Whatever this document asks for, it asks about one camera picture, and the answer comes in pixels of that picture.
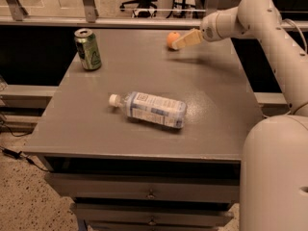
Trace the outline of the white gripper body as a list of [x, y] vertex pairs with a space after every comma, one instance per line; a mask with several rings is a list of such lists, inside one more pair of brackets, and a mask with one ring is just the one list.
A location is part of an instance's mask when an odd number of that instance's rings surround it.
[[221, 37], [217, 29], [218, 13], [211, 13], [205, 16], [200, 24], [202, 37], [207, 41], [218, 41]]

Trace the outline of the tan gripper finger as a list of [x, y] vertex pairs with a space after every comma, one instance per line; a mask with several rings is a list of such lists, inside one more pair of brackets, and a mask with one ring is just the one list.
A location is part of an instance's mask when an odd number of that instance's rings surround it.
[[185, 35], [175, 39], [171, 44], [171, 48], [174, 50], [179, 50], [187, 46], [199, 44], [202, 41], [202, 33], [198, 29], [191, 29]]

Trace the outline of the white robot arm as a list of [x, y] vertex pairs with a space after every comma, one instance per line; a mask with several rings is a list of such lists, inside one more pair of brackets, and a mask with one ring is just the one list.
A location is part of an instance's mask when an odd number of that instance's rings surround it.
[[245, 139], [239, 230], [308, 231], [308, 55], [283, 29], [272, 0], [211, 13], [170, 47], [248, 37], [259, 41], [290, 112], [260, 121]]

